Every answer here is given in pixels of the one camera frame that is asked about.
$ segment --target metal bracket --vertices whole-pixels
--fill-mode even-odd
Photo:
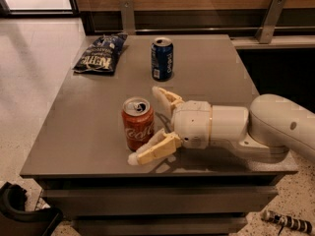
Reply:
[[[134,0],[119,0],[122,28],[128,34],[136,34]]]
[[[256,33],[259,43],[270,43],[274,36],[274,31],[280,14],[282,13],[286,0],[272,0],[262,26]]]

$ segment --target can lid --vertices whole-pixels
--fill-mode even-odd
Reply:
[[[123,104],[123,110],[131,116],[141,116],[150,109],[149,102],[141,97],[128,98]]]
[[[168,37],[157,37],[154,41],[154,45],[159,47],[166,47],[171,44],[171,40]]]

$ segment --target black chip bag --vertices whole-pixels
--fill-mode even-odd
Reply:
[[[99,37],[84,52],[73,70],[76,73],[114,74],[127,36],[122,32]]]

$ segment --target blue soda can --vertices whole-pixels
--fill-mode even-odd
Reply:
[[[173,44],[167,37],[158,37],[151,46],[152,77],[167,81],[173,72]]]

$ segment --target white floor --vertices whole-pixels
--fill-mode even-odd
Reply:
[[[0,186],[6,181],[28,190],[32,210],[40,188],[19,173],[67,71],[85,40],[79,19],[0,19]],[[315,165],[294,154],[299,172],[278,184],[279,195],[268,209],[314,221]],[[249,224],[233,236],[276,236],[280,228],[261,221],[259,213],[247,216]],[[70,222],[55,236],[79,235]],[[305,235],[284,229],[282,236]]]

